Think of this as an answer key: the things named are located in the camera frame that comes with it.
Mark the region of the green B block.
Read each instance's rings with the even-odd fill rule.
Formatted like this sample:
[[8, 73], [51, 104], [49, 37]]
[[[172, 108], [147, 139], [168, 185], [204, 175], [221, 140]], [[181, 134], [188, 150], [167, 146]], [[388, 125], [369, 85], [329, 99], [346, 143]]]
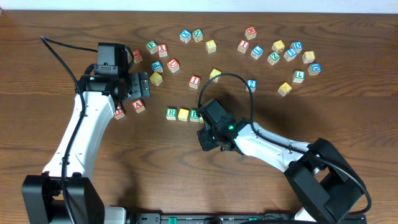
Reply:
[[200, 121], [200, 116], [198, 115], [197, 110], [190, 110], [190, 121], [191, 122], [199, 122]]

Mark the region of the yellow O block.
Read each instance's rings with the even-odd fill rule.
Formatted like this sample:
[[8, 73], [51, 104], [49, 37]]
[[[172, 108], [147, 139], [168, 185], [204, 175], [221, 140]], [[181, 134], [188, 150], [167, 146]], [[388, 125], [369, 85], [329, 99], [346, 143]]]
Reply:
[[187, 120], [188, 120], [188, 117], [189, 117], [189, 114], [190, 114], [190, 111], [189, 111], [189, 110], [180, 108], [180, 109], [179, 109], [179, 112], [178, 112], [177, 118], [178, 118], [180, 121], [187, 121]]

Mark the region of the green R block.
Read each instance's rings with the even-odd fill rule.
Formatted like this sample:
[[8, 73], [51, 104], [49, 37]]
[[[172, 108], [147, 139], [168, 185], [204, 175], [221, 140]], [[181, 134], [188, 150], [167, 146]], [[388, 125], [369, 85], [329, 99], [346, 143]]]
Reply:
[[167, 120], [176, 120], [177, 119], [177, 109], [176, 108], [167, 108], [166, 119]]

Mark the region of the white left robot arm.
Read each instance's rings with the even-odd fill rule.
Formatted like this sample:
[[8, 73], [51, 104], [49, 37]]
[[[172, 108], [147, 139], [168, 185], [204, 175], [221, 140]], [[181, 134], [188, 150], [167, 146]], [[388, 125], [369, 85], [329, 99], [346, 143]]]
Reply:
[[150, 95], [146, 72], [83, 75], [72, 117], [40, 175], [27, 175], [22, 196], [30, 223], [130, 223], [126, 208], [104, 205], [92, 183], [104, 131], [124, 100]]

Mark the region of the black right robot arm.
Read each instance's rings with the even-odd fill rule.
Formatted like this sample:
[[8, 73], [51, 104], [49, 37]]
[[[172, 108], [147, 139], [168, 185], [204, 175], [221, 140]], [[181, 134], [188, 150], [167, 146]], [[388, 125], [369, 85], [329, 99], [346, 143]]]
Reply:
[[285, 175], [302, 204], [291, 222], [341, 223], [371, 207], [364, 182], [329, 141], [294, 141], [224, 111], [202, 111], [200, 116], [205, 127], [198, 131], [198, 138], [204, 151], [216, 147], [235, 151]]

